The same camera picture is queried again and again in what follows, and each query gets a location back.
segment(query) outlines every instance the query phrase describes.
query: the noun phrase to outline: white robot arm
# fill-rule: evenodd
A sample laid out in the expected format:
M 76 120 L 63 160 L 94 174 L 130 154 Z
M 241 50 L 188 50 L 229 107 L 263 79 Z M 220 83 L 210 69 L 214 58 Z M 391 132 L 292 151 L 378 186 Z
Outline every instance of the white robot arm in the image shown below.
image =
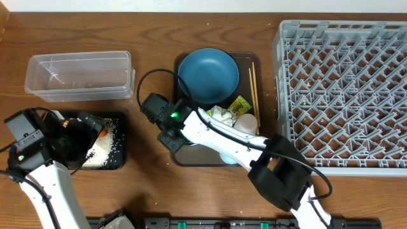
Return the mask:
M 234 138 L 250 143 L 250 145 L 266 148 L 264 142 L 267 140 L 267 138 L 249 135 L 233 127 L 225 125 L 224 123 L 221 123 L 220 121 L 217 121 L 209 116 L 203 109 L 199 109 L 198 112 L 200 112 L 201 116 L 207 122 L 210 122 L 214 128 L 217 128 L 218 130 L 227 133 Z M 229 140 L 215 133 L 213 130 L 208 129 L 205 125 L 202 125 L 202 122 L 198 118 L 195 111 L 192 111 L 192 113 L 185 120 L 184 124 L 185 127 L 181 130 L 181 133 L 183 136 L 185 136 L 185 138 L 193 143 L 202 144 L 212 148 L 234 159 L 234 161 L 236 161 L 248 172 L 251 170 L 251 162 L 257 161 L 263 153 L 262 151 L 256 149 L 248 150 L 246 146 Z M 298 220 L 298 225 L 301 229 L 326 229 L 325 224 L 320 220 L 320 217 L 317 214 L 319 213 L 321 215 L 322 219 L 327 225 L 331 223 L 331 215 L 326 213 L 320 203 L 316 200 L 314 200 L 314 205 L 316 207 L 316 210 L 314 210 L 313 206 L 308 201 L 310 197 L 315 197 L 313 185 L 305 190 L 300 200 L 300 208 L 297 210 L 291 209 L 291 212 Z
M 19 111 L 5 120 L 17 141 L 10 149 L 8 171 L 2 173 L 20 183 L 43 228 L 91 229 L 67 166 L 75 168 L 85 161 L 104 122 L 84 112 L 78 119 L 64 120 L 58 112 L 40 108 L 52 116 L 43 120 L 37 109 Z M 104 228 L 134 229 L 126 216 L 113 219 Z
M 290 158 L 307 163 L 288 139 L 278 135 L 270 140 L 246 134 L 215 120 L 199 108 L 202 120 L 184 101 L 173 105 L 158 94 L 150 94 L 141 111 L 162 130 L 158 140 L 171 152 L 175 153 L 188 141 L 212 148 L 246 169 L 259 193 L 280 209 L 291 211 L 301 229 L 325 229 L 331 224 L 331 216 L 317 200 L 312 200 L 315 193 L 311 172 L 301 164 L 272 159 L 265 153 L 270 146 L 284 148 Z M 267 168 L 270 159 L 278 160 L 274 171 Z

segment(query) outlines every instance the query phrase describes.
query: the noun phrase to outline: plastic storage box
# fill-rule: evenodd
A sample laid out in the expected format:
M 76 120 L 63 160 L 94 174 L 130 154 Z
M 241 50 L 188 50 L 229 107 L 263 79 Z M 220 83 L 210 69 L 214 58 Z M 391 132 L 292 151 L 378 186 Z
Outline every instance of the plastic storage box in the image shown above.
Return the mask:
M 126 99 L 134 94 L 128 52 L 35 55 L 25 78 L 25 91 L 47 102 Z

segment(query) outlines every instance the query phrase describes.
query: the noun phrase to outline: wood grain surface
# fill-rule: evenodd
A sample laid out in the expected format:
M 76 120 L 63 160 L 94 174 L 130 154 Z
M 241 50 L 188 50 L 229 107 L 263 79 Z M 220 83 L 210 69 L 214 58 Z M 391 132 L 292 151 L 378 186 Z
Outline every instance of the wood grain surface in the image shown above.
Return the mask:
M 79 171 L 72 182 L 87 216 L 126 207 L 146 216 L 277 218 L 291 216 L 264 200 L 244 169 L 183 168 L 170 160 L 157 140 L 159 131 L 131 99 L 47 103 L 24 91 L 29 58 L 36 54 L 126 50 L 138 79 L 155 68 L 172 69 L 183 52 L 213 47 L 253 52 L 261 60 L 265 113 L 262 127 L 275 129 L 276 90 L 272 39 L 285 19 L 407 20 L 398 14 L 189 14 L 189 13 L 12 13 L 0 43 L 0 120 L 34 106 L 52 109 L 123 111 L 129 120 L 127 163 L 114 171 Z M 150 92 L 168 98 L 172 78 L 156 73 L 145 80 L 141 100 Z M 13 138 L 0 123 L 0 146 Z M 7 153 L 0 154 L 2 169 Z M 318 193 L 326 191 L 315 177 Z M 384 228 L 407 228 L 407 178 L 330 177 L 331 197 L 322 201 L 334 216 L 379 219 Z M 0 228 L 41 228 L 19 185 L 0 177 Z
M 6 25 L 9 14 L 10 12 L 7 10 L 7 8 L 2 3 L 0 3 L 0 42 L 5 32 L 4 26 Z

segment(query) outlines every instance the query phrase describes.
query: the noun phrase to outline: gray dish rack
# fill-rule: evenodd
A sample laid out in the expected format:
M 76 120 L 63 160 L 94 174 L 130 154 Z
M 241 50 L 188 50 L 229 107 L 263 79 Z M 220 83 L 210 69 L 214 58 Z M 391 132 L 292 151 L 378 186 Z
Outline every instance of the gray dish rack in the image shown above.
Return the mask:
M 278 132 L 321 172 L 407 176 L 407 23 L 285 20 Z

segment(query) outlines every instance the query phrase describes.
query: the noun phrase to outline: food wrapper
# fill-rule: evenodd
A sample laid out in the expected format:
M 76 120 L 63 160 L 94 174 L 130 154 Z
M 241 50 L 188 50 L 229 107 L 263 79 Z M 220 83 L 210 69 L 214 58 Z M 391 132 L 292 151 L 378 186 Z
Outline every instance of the food wrapper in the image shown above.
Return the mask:
M 235 123 L 242 115 L 246 114 L 252 106 L 242 97 L 238 96 L 235 101 L 230 105 L 228 111 L 232 115 L 233 123 Z
M 233 125 L 231 113 L 227 109 L 223 109 L 219 106 L 214 106 L 211 110 L 207 111 L 208 115 L 211 115 L 217 121 L 225 123 L 229 126 Z

